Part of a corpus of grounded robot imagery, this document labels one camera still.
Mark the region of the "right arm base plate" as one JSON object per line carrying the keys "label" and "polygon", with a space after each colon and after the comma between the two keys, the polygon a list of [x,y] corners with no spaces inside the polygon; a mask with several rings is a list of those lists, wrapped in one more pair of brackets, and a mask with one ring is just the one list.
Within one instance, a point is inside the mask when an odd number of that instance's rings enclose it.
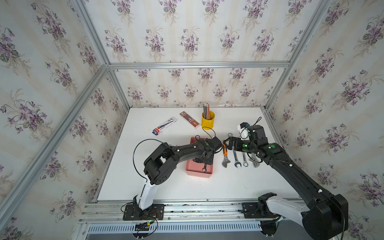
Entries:
{"label": "right arm base plate", "polygon": [[280,215],[272,213],[262,202],[242,203],[242,213],[246,219],[276,219]]}

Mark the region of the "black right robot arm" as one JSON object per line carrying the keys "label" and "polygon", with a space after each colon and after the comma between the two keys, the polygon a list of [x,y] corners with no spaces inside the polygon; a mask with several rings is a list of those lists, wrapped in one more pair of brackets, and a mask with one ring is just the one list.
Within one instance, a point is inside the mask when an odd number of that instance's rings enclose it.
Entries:
{"label": "black right robot arm", "polygon": [[346,198],[322,188],[289,157],[284,148],[269,143],[262,126],[248,126],[245,130],[248,132],[246,138],[229,136],[223,144],[228,150],[255,154],[277,171],[303,200],[303,204],[290,203],[275,193],[267,193],[258,198],[256,209],[244,212],[245,215],[287,218],[302,226],[314,240],[343,236],[349,226]]}

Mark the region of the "pink plastic storage box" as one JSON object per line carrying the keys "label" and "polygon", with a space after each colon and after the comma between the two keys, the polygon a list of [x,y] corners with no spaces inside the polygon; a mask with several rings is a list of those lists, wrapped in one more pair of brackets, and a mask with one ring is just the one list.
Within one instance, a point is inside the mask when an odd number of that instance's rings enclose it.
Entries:
{"label": "pink plastic storage box", "polygon": [[199,178],[210,178],[213,175],[214,165],[207,165],[206,172],[203,171],[205,165],[202,163],[196,163],[193,159],[187,160],[186,163],[186,173],[189,176],[199,177]]}

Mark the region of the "long silver combination wrench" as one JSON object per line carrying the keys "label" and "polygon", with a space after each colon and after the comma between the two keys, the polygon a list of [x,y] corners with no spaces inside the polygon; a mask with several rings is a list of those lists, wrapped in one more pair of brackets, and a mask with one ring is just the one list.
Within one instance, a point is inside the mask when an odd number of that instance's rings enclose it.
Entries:
{"label": "long silver combination wrench", "polygon": [[235,150],[235,147],[232,147],[232,152],[233,152],[233,155],[234,155],[234,158],[235,158],[235,163],[234,163],[234,166],[238,169],[238,168],[241,168],[242,165],[238,159],[238,156],[237,156],[237,152]]}

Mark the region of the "silver adjustable wrench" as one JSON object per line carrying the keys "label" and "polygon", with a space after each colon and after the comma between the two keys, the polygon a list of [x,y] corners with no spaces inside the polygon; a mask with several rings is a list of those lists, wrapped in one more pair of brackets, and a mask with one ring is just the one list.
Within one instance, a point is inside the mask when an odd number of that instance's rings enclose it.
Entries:
{"label": "silver adjustable wrench", "polygon": [[253,163],[254,168],[258,168],[261,164],[260,159],[258,159],[255,154],[251,155],[250,161]]}

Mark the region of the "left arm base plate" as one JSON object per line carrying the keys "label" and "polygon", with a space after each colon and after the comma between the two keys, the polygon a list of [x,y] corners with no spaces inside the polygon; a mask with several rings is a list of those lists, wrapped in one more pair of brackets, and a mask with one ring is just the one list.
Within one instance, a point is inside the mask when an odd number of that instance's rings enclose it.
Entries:
{"label": "left arm base plate", "polygon": [[164,218],[164,211],[165,205],[163,204],[153,204],[146,210],[141,210],[132,203],[121,207],[124,221],[162,220]]}

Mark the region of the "orange handled adjustable wrench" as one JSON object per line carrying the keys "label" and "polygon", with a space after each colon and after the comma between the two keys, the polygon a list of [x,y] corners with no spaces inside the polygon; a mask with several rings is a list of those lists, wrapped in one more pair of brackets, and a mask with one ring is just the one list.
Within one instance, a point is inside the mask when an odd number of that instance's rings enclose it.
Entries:
{"label": "orange handled adjustable wrench", "polygon": [[228,167],[228,164],[231,162],[228,158],[228,150],[224,148],[223,146],[223,156],[224,156],[224,159],[222,161],[222,166],[224,168],[227,168]]}

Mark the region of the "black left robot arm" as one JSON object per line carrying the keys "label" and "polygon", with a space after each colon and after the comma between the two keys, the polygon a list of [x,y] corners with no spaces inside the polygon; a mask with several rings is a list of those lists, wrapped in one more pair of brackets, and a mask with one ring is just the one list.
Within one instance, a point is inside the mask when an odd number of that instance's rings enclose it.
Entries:
{"label": "black left robot arm", "polygon": [[217,138],[197,139],[194,143],[182,146],[170,146],[161,143],[144,161],[144,178],[146,179],[141,195],[134,197],[133,205],[137,211],[145,211],[153,205],[157,186],[163,184],[179,163],[193,160],[201,164],[202,172],[213,164],[214,156],[223,144]]}

